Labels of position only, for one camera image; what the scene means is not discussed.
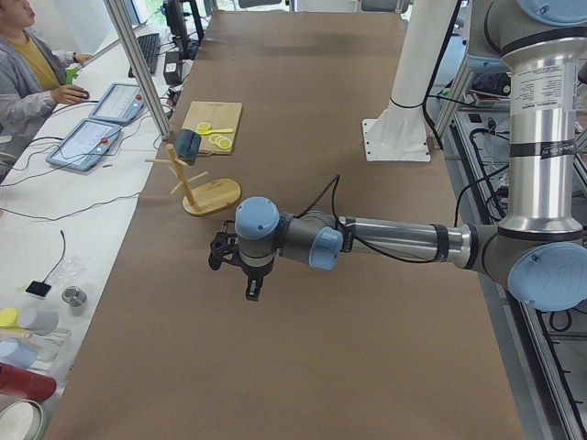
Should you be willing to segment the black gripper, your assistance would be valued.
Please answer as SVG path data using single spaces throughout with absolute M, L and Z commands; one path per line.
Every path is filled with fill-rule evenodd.
M 211 241 L 208 256 L 208 265 L 211 270 L 220 270 L 223 264 L 235 267 L 242 266 L 242 260 L 238 253 L 238 236 L 236 232 L 230 233 L 228 231 L 228 227 L 234 224 L 234 220 L 226 220 Z M 245 291 L 247 301 L 257 302 L 259 300 L 263 279 L 263 276 L 248 276 Z

